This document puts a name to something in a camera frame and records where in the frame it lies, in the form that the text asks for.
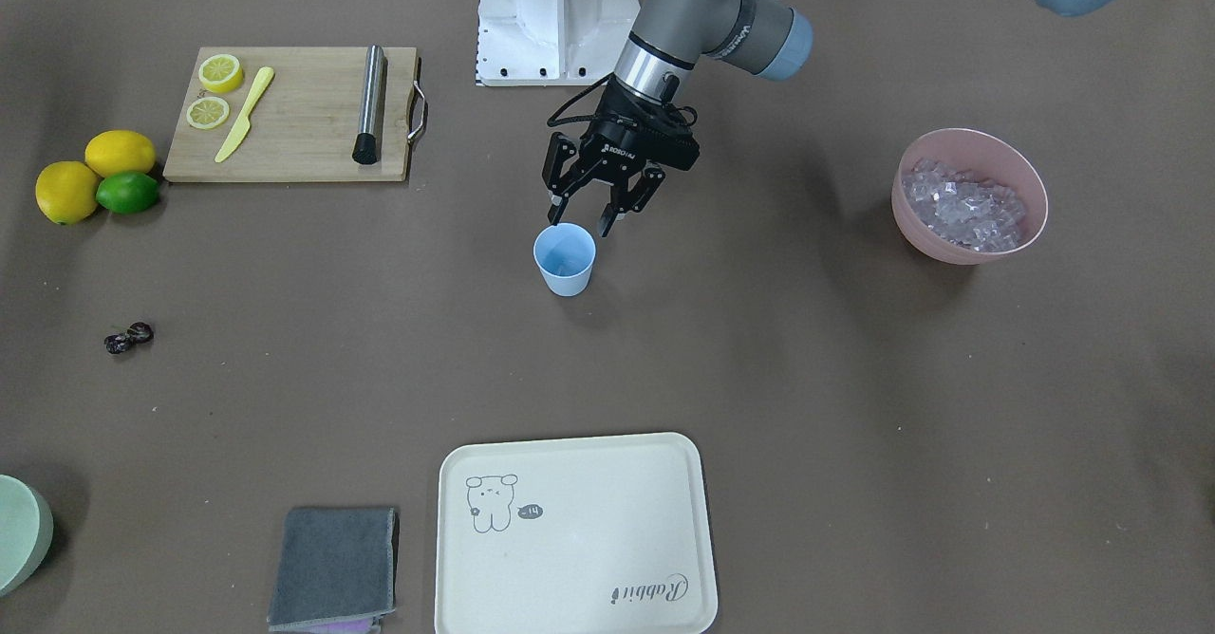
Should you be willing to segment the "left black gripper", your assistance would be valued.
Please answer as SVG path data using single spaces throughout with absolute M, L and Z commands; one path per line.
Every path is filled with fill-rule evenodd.
M 676 87 L 676 80 L 668 77 L 665 92 L 659 102 L 652 102 L 616 77 L 604 77 L 573 95 L 581 102 L 595 90 L 601 92 L 593 114 L 576 119 L 589 124 L 580 141 L 566 134 L 550 134 L 542 168 L 542 179 L 550 189 L 547 214 L 550 226 L 561 222 L 573 193 L 592 180 L 604 179 L 605 164 L 610 197 L 597 223 L 597 232 L 604 239 L 617 220 L 646 206 L 665 183 L 663 166 L 690 170 L 700 155 L 693 136 L 696 111 L 672 102 Z M 633 172 L 639 176 L 629 183 Z

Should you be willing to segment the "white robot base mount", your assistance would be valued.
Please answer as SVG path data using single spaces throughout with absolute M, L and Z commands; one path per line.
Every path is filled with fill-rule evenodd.
M 586 86 L 614 70 L 639 0 L 477 0 L 475 84 Z

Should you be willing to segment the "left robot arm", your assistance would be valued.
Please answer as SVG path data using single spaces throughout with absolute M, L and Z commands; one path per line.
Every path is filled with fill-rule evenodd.
M 1114 0 L 1034 0 L 1055 15 L 1090 15 Z M 626 214 L 639 213 L 665 181 L 665 171 L 690 170 L 700 148 L 695 111 L 677 104 L 700 60 L 784 81 L 807 62 L 809 19 L 782 0 L 643 0 L 616 66 L 590 85 L 595 111 L 580 115 L 577 140 L 559 132 L 571 119 L 552 114 L 542 179 L 550 192 L 552 226 L 590 181 L 610 188 L 597 226 L 608 236 Z

